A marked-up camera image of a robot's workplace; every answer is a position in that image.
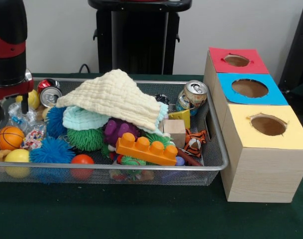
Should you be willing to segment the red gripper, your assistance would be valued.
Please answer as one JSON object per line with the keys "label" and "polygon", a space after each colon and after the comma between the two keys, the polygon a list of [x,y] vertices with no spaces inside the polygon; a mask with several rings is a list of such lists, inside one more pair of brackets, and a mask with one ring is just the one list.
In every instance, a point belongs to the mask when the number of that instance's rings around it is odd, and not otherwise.
{"label": "red gripper", "polygon": [[[34,80],[32,74],[29,70],[25,71],[25,78],[22,82],[12,86],[0,86],[0,100],[22,95],[21,101],[21,111],[22,114],[27,114],[28,112],[28,93],[31,92],[34,88]],[[4,120],[4,110],[0,103],[0,120]]]}

